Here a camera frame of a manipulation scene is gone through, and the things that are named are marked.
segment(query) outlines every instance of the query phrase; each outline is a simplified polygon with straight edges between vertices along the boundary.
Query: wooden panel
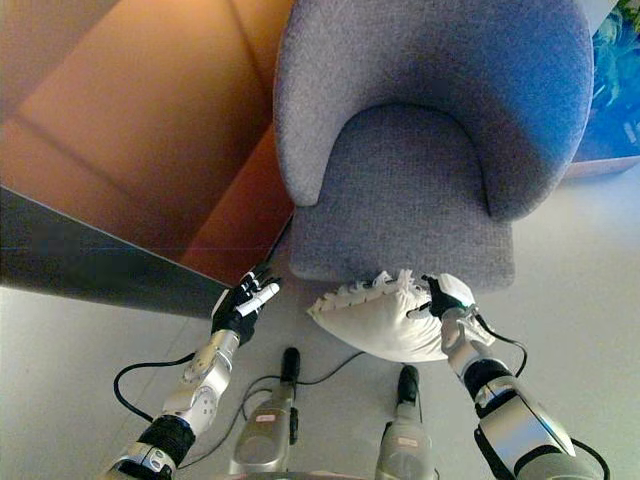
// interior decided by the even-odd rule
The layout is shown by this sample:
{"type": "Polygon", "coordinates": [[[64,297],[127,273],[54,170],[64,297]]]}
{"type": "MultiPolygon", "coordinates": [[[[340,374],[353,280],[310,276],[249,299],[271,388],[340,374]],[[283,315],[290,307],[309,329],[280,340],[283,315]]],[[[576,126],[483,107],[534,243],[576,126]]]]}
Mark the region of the wooden panel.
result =
{"type": "Polygon", "coordinates": [[[170,225],[16,121],[6,122],[2,133],[0,176],[7,188],[139,245],[157,245],[159,226],[170,225]]]}
{"type": "Polygon", "coordinates": [[[211,0],[121,1],[19,112],[192,234],[269,123],[231,4],[211,0]]]}
{"type": "Polygon", "coordinates": [[[253,50],[262,81],[269,95],[278,56],[280,35],[289,18],[294,0],[231,0],[233,1],[247,40],[253,50]]]}
{"type": "Polygon", "coordinates": [[[292,212],[293,203],[280,178],[271,127],[180,263],[235,284],[266,258],[292,212]]]}
{"type": "Polygon", "coordinates": [[[12,112],[118,0],[3,2],[2,102],[12,112]]]}
{"type": "Polygon", "coordinates": [[[200,318],[222,293],[203,275],[4,188],[0,222],[3,286],[200,318]]]}

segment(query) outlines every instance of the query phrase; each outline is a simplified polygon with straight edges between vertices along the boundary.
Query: gray fabric upholstery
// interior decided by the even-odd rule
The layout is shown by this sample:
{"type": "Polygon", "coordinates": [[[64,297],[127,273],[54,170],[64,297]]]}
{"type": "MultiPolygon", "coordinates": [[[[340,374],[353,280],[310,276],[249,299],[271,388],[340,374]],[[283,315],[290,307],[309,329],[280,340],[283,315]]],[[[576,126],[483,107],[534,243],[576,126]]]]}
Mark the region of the gray fabric upholstery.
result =
{"type": "Polygon", "coordinates": [[[449,272],[474,290],[513,279],[511,226],[487,211],[473,144],[451,117],[389,105],[342,129],[317,205],[299,207],[291,269],[306,279],[449,272]]]}
{"type": "Polygon", "coordinates": [[[577,149],[592,70],[573,0],[299,0],[275,90],[286,186],[297,205],[314,205],[351,117],[417,104],[447,112],[471,138],[492,217],[522,217],[577,149]]]}

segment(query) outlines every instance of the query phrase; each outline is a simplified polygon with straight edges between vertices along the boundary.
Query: white pillow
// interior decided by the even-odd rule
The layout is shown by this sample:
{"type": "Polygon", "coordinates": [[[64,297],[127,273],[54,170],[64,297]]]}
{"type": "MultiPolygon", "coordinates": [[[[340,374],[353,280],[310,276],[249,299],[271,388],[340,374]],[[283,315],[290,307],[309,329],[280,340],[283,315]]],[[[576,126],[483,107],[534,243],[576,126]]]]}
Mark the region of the white pillow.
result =
{"type": "MultiPolygon", "coordinates": [[[[428,310],[420,312],[422,318],[407,316],[431,300],[427,287],[416,285],[411,274],[400,270],[393,280],[382,272],[368,287],[365,282],[343,285],[307,312],[329,333],[371,355],[407,363],[446,359],[440,347],[440,320],[428,310]]],[[[473,324],[468,338],[493,343],[475,320],[464,322],[473,324]]]]}

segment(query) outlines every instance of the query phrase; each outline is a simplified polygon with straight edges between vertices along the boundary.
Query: white floor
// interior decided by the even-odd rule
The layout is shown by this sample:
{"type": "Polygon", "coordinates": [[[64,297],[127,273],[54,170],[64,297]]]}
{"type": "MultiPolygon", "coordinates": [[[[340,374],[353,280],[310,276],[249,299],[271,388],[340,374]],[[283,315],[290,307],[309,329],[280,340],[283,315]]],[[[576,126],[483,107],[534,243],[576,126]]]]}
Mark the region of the white floor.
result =
{"type": "MultiPolygon", "coordinates": [[[[505,335],[525,341],[525,383],[569,431],[608,459],[613,478],[640,471],[640,168],[563,185],[514,229],[517,280],[478,298],[505,335]]],[[[247,383],[277,373],[285,347],[314,379],[354,352],[304,313],[323,287],[294,279],[276,258],[284,290],[236,356],[217,428],[226,429],[247,383]]],[[[145,428],[115,401],[123,366],[175,359],[206,340],[202,320],[0,290],[3,479],[93,478],[145,428]]],[[[496,348],[512,365],[517,351],[496,348]]],[[[471,400],[444,363],[419,366],[427,428],[443,479],[489,478],[473,441],[471,400]]],[[[400,367],[365,356],[330,381],[300,390],[300,440],[292,470],[371,477],[400,367]]],[[[157,412],[180,367],[130,374],[123,390],[157,412]]],[[[227,468],[237,427],[215,455],[179,474],[210,478],[227,468]]]]}

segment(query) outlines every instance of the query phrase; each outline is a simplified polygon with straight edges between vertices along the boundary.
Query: dark gray panel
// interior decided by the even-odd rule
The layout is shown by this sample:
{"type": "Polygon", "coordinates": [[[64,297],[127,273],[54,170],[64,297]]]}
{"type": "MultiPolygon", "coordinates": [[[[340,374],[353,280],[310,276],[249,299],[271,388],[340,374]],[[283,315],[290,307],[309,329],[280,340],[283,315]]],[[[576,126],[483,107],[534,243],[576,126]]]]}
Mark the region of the dark gray panel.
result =
{"type": "Polygon", "coordinates": [[[224,289],[5,188],[1,207],[4,285],[201,318],[224,289]]]}

